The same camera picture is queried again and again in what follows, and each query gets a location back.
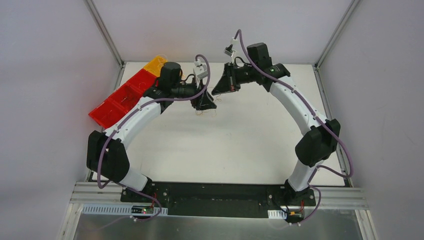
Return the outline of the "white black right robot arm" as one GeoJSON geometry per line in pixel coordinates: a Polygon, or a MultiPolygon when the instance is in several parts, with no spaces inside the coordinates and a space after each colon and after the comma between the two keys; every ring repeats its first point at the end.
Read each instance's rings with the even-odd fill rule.
{"type": "Polygon", "coordinates": [[[292,174],[284,183],[284,200],[296,205],[304,198],[309,189],[308,181],[314,169],[336,151],[341,125],[334,119],[329,120],[313,107],[296,89],[290,71],[282,64],[274,64],[265,43],[255,43],[246,49],[248,62],[242,66],[236,63],[239,56],[230,44],[224,53],[231,62],[224,64],[223,73],[212,90],[213,96],[234,93],[242,84],[257,83],[274,96],[288,111],[302,134],[295,146],[297,163],[292,174]]]}

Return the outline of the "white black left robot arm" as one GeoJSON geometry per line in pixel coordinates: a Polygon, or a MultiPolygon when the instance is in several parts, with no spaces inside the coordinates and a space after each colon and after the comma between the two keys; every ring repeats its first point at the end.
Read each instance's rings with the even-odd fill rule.
{"type": "Polygon", "coordinates": [[[152,198],[152,180],[131,167],[127,149],[136,135],[159,117],[172,103],[189,101],[200,111],[214,109],[216,104],[207,87],[211,79],[208,63],[194,62],[190,83],[182,79],[181,65],[166,62],[160,75],[148,85],[135,106],[114,125],[103,132],[94,130],[88,137],[86,166],[98,177],[133,189],[140,202],[152,198]]]}

